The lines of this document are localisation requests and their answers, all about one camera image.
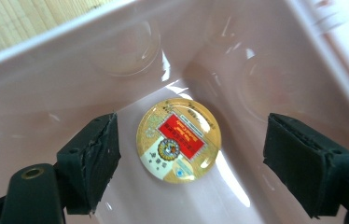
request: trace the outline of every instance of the red label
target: red label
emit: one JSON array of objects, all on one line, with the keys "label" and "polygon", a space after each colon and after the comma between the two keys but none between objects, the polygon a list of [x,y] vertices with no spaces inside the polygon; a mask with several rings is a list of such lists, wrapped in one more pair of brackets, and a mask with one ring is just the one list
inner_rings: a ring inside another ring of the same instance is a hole
[{"label": "red label", "polygon": [[159,127],[166,138],[174,139],[180,147],[180,151],[189,160],[198,153],[204,142],[176,115],[169,117]]}]

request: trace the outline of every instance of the wooden surface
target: wooden surface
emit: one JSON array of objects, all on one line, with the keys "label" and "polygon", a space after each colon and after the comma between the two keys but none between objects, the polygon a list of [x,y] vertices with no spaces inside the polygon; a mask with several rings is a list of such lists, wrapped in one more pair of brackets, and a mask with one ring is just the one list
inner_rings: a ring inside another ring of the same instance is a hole
[{"label": "wooden surface", "polygon": [[113,0],[0,0],[0,50]]}]

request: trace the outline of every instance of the black rubber pad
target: black rubber pad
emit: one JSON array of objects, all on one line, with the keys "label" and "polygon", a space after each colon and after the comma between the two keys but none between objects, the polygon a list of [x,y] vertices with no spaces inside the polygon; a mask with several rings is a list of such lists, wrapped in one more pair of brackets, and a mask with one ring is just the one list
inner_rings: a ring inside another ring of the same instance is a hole
[{"label": "black rubber pad", "polygon": [[62,204],[68,214],[96,210],[120,157],[117,114],[92,120],[58,152]]},{"label": "black rubber pad", "polygon": [[270,114],[264,158],[310,217],[337,214],[349,150],[297,119]]}]

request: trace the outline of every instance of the round medallion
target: round medallion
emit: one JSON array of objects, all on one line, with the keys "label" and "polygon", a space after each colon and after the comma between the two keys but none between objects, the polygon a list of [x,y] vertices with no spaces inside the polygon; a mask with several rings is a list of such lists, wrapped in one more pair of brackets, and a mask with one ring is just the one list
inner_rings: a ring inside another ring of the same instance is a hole
[{"label": "round medallion", "polygon": [[204,176],[221,148],[221,133],[212,113],[188,99],[157,103],[142,118],[137,152],[147,170],[170,183]]}]

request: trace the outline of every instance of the white plastic container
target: white plastic container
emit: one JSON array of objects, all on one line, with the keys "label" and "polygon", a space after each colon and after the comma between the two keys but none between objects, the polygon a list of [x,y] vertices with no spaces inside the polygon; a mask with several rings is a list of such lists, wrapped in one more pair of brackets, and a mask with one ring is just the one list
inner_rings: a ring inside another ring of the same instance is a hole
[{"label": "white plastic container", "polygon": [[[342,223],[344,208],[310,219],[262,163],[270,112],[349,148],[349,77],[296,12],[285,0],[117,1],[0,52],[0,197],[116,111],[119,168],[97,218],[68,223]],[[172,97],[206,106],[222,132],[216,165],[182,185],[152,176],[135,142]]]}]

